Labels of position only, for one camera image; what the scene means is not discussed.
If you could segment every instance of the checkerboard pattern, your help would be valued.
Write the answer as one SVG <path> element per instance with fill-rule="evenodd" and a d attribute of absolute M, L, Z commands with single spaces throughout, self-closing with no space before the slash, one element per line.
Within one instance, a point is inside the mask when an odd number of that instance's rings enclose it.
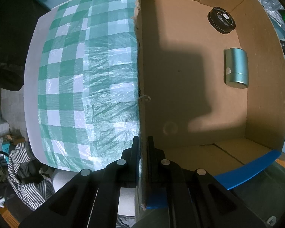
<path fill-rule="evenodd" d="M 139 133 L 135 0 L 71 0 L 43 47 L 38 115 L 48 165 L 99 170 Z"/>

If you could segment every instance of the metal cylinder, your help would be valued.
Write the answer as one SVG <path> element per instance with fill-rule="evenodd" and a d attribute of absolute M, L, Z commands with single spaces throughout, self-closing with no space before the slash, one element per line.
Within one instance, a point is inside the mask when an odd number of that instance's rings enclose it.
<path fill-rule="evenodd" d="M 234 88 L 247 88 L 248 61 L 247 53 L 239 48 L 225 50 L 226 61 L 226 84 Z"/>

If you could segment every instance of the blue tape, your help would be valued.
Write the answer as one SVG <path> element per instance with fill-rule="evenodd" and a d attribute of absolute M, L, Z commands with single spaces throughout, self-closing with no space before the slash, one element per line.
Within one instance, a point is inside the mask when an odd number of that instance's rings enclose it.
<path fill-rule="evenodd" d="M 214 178 L 223 185 L 226 189 L 230 190 L 260 173 L 262 170 L 270 166 L 279 156 L 281 152 L 271 150 L 265 155 L 255 159 L 254 161 L 243 165 L 235 170 L 215 176 Z M 147 202 L 147 209 L 158 209 L 168 206 L 167 194 L 165 188 L 153 189 L 149 195 Z"/>
<path fill-rule="evenodd" d="M 279 156 L 281 152 L 277 150 L 271 150 L 258 159 L 251 161 L 248 164 L 243 165 L 235 170 L 228 171 L 226 173 L 215 176 L 214 178 L 220 182 L 226 189 L 232 189 L 255 175 L 260 173 L 266 167 L 270 166 Z"/>

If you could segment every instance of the silver bolt head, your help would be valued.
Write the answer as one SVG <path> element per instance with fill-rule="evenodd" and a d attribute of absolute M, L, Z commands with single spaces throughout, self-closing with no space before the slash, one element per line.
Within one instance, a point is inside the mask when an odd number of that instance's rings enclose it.
<path fill-rule="evenodd" d="M 89 169 L 83 169 L 80 173 L 82 176 L 85 177 L 85 176 L 90 175 L 91 171 Z"/>
<path fill-rule="evenodd" d="M 199 168 L 196 171 L 197 174 L 199 174 L 200 176 L 204 176 L 206 174 L 206 170 Z"/>
<path fill-rule="evenodd" d="M 170 164 L 170 160 L 168 160 L 168 159 L 163 159 L 163 160 L 161 161 L 161 164 L 162 164 L 162 165 L 169 165 L 169 164 Z"/>
<path fill-rule="evenodd" d="M 127 163 L 127 161 L 124 160 L 124 159 L 119 159 L 119 160 L 117 161 L 117 164 L 118 164 L 118 165 L 124 165 L 125 163 Z"/>
<path fill-rule="evenodd" d="M 270 226 L 274 226 L 277 222 L 277 218 L 275 216 L 271 216 L 269 219 L 267 219 L 266 223 Z"/>

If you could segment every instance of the black lid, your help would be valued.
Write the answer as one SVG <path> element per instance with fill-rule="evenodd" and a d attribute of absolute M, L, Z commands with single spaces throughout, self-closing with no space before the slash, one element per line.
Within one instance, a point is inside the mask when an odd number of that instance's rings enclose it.
<path fill-rule="evenodd" d="M 228 34 L 236 28 L 231 15 L 220 7 L 214 7 L 208 14 L 210 24 L 222 34 Z"/>

